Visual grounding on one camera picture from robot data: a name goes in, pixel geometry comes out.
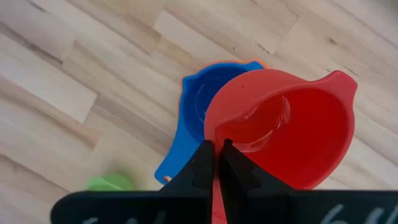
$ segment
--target light wood plank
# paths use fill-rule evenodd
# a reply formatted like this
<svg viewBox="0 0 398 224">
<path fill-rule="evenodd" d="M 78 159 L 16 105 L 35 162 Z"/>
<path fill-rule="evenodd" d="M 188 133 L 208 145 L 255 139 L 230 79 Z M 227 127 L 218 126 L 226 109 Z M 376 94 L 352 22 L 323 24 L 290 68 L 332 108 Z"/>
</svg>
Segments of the light wood plank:
<svg viewBox="0 0 398 224">
<path fill-rule="evenodd" d="M 301 18 L 322 24 L 323 28 L 327 32 L 333 33 L 337 39 L 343 39 L 344 42 L 344 38 L 351 36 L 349 40 L 352 40 L 353 38 L 355 41 L 350 41 L 350 44 L 353 44 L 354 46 L 366 46 L 366 48 L 372 52 L 370 55 L 368 55 L 367 52 L 361 52 L 360 54 L 358 54 L 359 52 L 355 52 L 355 56 L 359 59 L 373 56 L 374 54 L 381 56 L 383 63 L 387 64 L 387 66 L 385 68 L 383 66 L 377 66 L 375 70 L 381 68 L 380 72 L 382 73 L 383 70 L 386 70 L 389 67 L 393 67 L 395 69 L 398 68 L 398 64 L 396 63 L 396 58 L 398 58 L 397 46 L 386 40 L 386 38 L 380 33 L 375 32 L 375 30 L 370 28 L 367 24 L 358 21 L 354 15 L 342 10 L 342 8 L 338 7 L 331 1 L 283 1 L 287 2 L 288 7 L 299 14 Z M 326 28 L 328 25 L 333 28 L 327 30 Z"/>
<path fill-rule="evenodd" d="M 367 144 L 354 138 L 345 158 L 327 181 L 317 188 L 396 189 L 398 168 Z"/>
<path fill-rule="evenodd" d="M 360 110 L 356 110 L 355 112 L 357 138 L 373 148 L 380 155 L 388 158 L 395 165 L 398 164 L 398 156 L 396 154 L 396 146 L 398 144 L 397 133 L 378 123 L 382 119 L 379 116 L 373 115 L 373 118 L 370 118 Z"/>
<path fill-rule="evenodd" d="M 398 134 L 398 99 L 386 89 L 361 81 L 354 105 L 369 119 Z"/>
<path fill-rule="evenodd" d="M 129 55 L 145 62 L 148 55 L 130 41 L 118 35 L 104 24 L 95 20 L 64 0 L 30 0 L 47 13 L 56 16 L 76 29 L 82 36 L 87 36 L 100 45 L 109 47 L 113 53 Z"/>
<path fill-rule="evenodd" d="M 24 46 L 26 49 L 30 50 L 33 54 L 39 56 L 44 61 L 48 62 L 49 64 L 53 65 L 56 68 L 61 68 L 62 61 L 50 55 L 45 50 L 41 49 L 40 47 L 36 46 L 32 42 L 25 39 L 23 36 L 18 34 L 17 32 L 13 31 L 7 25 L 0 22 L 0 34 L 5 35 L 6 37 L 10 38 L 11 40 L 17 42 L 18 44 Z"/>
<path fill-rule="evenodd" d="M 243 60 L 268 61 L 298 19 L 278 0 L 171 0 L 165 9 Z"/>
<path fill-rule="evenodd" d="M 398 4 L 395 0 L 332 0 L 332 2 L 398 46 L 398 27 L 396 26 Z"/>
<path fill-rule="evenodd" d="M 178 84 L 181 84 L 183 77 L 192 75 L 206 66 L 178 44 L 165 37 L 161 38 L 146 65 Z"/>
<path fill-rule="evenodd" d="M 83 122 L 96 94 L 0 34 L 0 76 Z"/>
<path fill-rule="evenodd" d="M 0 1 L 0 21 L 59 60 L 76 36 L 72 27 L 28 0 Z"/>
<path fill-rule="evenodd" d="M 155 29 L 165 38 L 178 43 L 182 49 L 196 55 L 204 63 L 209 64 L 214 61 L 237 59 L 227 50 L 186 26 L 168 12 L 164 11 L 161 13 L 159 20 L 155 24 Z"/>
<path fill-rule="evenodd" d="M 18 102 L 27 110 L 36 110 L 51 117 L 55 122 L 68 128 L 76 135 L 76 137 L 87 142 L 92 147 L 96 146 L 98 139 L 100 138 L 97 132 L 88 129 L 70 116 L 62 113 L 50 104 L 30 94 L 25 89 L 15 85 L 3 77 L 0 77 L 0 96 L 8 100 Z"/>
<path fill-rule="evenodd" d="M 134 136 L 160 155 L 166 156 L 168 153 L 173 136 L 132 113 L 128 106 L 119 104 L 107 96 L 99 96 L 91 111 Z"/>
<path fill-rule="evenodd" d="M 110 29 L 150 54 L 160 40 L 160 34 L 134 17 L 118 14 L 99 0 L 68 0 Z"/>
<path fill-rule="evenodd" d="M 161 105 L 172 115 L 177 114 L 179 84 L 143 65 L 134 57 L 113 52 L 112 48 L 91 39 L 82 37 L 78 39 L 78 43 L 91 52 L 115 77 Z"/>
<path fill-rule="evenodd" d="M 79 82 L 92 90 L 98 91 L 108 98 L 129 108 L 135 116 L 158 127 L 164 133 L 172 136 L 177 125 L 177 118 L 164 107 L 144 96 L 142 92 L 115 77 L 101 66 L 101 62 L 93 57 L 81 45 L 76 44 L 70 58 L 63 64 Z"/>
<path fill-rule="evenodd" d="M 67 190 L 85 184 L 92 148 L 48 116 L 0 98 L 0 154 Z"/>
<path fill-rule="evenodd" d="M 303 57 L 300 52 L 285 48 L 283 45 L 277 49 L 267 64 L 271 68 L 289 72 L 308 81 L 318 80 L 331 72 L 330 68 L 319 67 L 310 58 Z"/>
<path fill-rule="evenodd" d="M 118 13 L 136 17 L 153 26 L 162 12 L 166 0 L 97 0 L 112 7 Z"/>
<path fill-rule="evenodd" d="M 49 213 L 68 192 L 0 156 L 0 223 L 50 223 Z"/>
<path fill-rule="evenodd" d="M 162 185 L 154 179 L 154 172 L 163 156 L 97 111 L 90 113 L 86 124 L 104 134 L 87 165 L 92 175 L 117 172 L 127 175 L 137 189 L 161 188 Z"/>
</svg>

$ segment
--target red measuring cup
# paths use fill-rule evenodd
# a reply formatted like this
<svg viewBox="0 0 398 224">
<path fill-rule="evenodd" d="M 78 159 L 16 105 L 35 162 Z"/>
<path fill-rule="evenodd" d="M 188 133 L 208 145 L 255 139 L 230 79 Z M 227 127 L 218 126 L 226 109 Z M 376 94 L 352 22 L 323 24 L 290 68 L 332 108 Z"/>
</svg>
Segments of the red measuring cup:
<svg viewBox="0 0 398 224">
<path fill-rule="evenodd" d="M 246 72 L 211 101 L 205 139 L 213 141 L 217 155 L 224 139 L 232 139 L 268 173 L 295 189 L 312 189 L 349 147 L 356 89 L 356 82 L 341 71 L 313 82 L 280 70 Z M 222 201 L 216 185 L 217 180 L 213 214 L 223 219 L 217 211 Z"/>
</svg>

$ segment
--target pouring spout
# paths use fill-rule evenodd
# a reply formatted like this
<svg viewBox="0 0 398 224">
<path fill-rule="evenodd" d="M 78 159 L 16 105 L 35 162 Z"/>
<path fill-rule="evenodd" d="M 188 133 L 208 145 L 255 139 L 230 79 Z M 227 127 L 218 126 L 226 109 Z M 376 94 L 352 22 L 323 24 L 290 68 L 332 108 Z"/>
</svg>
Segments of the pouring spout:
<svg viewBox="0 0 398 224">
<path fill-rule="evenodd" d="M 317 88 L 338 98 L 346 108 L 353 107 L 354 95 L 358 84 L 345 72 L 336 70 L 325 78 L 314 81 Z"/>
</svg>

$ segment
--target wooden floor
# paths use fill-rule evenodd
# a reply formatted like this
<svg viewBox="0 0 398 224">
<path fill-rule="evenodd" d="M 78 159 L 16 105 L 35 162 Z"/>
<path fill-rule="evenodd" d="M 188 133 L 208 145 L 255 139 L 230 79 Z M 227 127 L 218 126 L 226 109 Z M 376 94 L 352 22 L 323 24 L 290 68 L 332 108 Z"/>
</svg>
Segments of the wooden floor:
<svg viewBox="0 0 398 224">
<path fill-rule="evenodd" d="M 0 223 L 48 223 L 90 176 L 158 189 L 181 78 L 259 58 L 359 84 L 356 132 L 321 189 L 398 189 L 396 0 L 0 0 Z"/>
</svg>

